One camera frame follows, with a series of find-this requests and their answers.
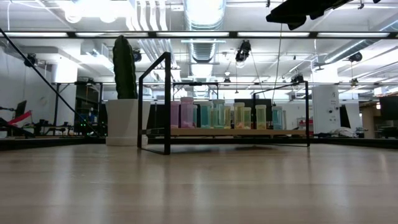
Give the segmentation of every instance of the wooden floor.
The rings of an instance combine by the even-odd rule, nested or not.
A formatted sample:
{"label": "wooden floor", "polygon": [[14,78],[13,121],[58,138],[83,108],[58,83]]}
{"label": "wooden floor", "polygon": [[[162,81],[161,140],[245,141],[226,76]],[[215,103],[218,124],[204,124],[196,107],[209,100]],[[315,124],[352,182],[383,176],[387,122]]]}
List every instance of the wooden floor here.
{"label": "wooden floor", "polygon": [[398,151],[179,149],[0,152],[0,223],[398,223]]}

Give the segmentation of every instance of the clear plastic cup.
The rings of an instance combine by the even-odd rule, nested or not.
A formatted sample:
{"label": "clear plastic cup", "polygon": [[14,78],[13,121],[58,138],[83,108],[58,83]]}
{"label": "clear plastic cup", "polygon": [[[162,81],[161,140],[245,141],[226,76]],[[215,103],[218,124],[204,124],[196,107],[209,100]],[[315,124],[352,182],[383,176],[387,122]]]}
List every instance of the clear plastic cup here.
{"label": "clear plastic cup", "polygon": [[257,129],[267,129],[267,105],[256,105]]}
{"label": "clear plastic cup", "polygon": [[274,130],[282,130],[283,129],[283,124],[282,124],[282,107],[281,106],[273,106],[272,107],[272,125],[274,127]]}
{"label": "clear plastic cup", "polygon": [[200,127],[201,128],[210,128],[210,110],[211,110],[211,102],[200,102]]}
{"label": "clear plastic cup", "polygon": [[243,108],[244,111],[244,128],[251,129],[251,108]]}
{"label": "clear plastic cup", "polygon": [[224,128],[231,129],[231,107],[225,106],[224,107]]}
{"label": "clear plastic cup", "polygon": [[179,116],[179,107],[180,102],[178,101],[171,101],[170,102],[170,127],[171,128],[178,128],[178,116]]}
{"label": "clear plastic cup", "polygon": [[210,109],[210,128],[214,128],[214,109]]}
{"label": "clear plastic cup", "polygon": [[197,128],[197,118],[198,118],[198,106],[193,105],[193,114],[192,114],[192,124],[193,128]]}
{"label": "clear plastic cup", "polygon": [[193,128],[193,98],[181,97],[181,128]]}
{"label": "clear plastic cup", "polygon": [[225,100],[213,100],[214,128],[224,129],[224,104]]}
{"label": "clear plastic cup", "polygon": [[244,129],[244,103],[234,103],[235,129]]}

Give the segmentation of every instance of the cactus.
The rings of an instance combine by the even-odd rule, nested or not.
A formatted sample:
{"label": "cactus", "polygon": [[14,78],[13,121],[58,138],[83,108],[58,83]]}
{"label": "cactus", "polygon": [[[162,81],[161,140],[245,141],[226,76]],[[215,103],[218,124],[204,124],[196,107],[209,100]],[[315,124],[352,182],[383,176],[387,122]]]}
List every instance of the cactus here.
{"label": "cactus", "polygon": [[113,64],[118,99],[137,99],[136,65],[131,45],[123,35],[114,42]]}

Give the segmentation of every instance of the purple container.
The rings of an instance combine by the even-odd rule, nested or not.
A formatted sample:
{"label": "purple container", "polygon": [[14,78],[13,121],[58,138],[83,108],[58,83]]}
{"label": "purple container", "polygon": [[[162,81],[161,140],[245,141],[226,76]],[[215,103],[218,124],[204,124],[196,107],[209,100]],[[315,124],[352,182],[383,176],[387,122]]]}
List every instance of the purple container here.
{"label": "purple container", "polygon": [[181,97],[181,128],[194,128],[192,97]]}
{"label": "purple container", "polygon": [[180,106],[180,102],[178,101],[171,101],[170,107],[170,127],[171,128],[178,128],[178,107]]}

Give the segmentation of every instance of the potted cactus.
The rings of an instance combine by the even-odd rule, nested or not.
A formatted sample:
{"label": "potted cactus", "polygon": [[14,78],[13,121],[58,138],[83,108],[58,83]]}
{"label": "potted cactus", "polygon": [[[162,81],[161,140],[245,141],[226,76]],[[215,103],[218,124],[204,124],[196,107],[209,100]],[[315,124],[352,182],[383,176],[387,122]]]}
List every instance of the potted cactus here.
{"label": "potted cactus", "polygon": [[[116,82],[117,100],[106,102],[108,112],[109,146],[137,145],[138,93],[136,84],[136,66],[132,48],[123,35],[120,35],[113,47],[114,79]],[[150,102],[143,103],[142,127],[146,128]],[[147,143],[146,136],[142,143]]]}

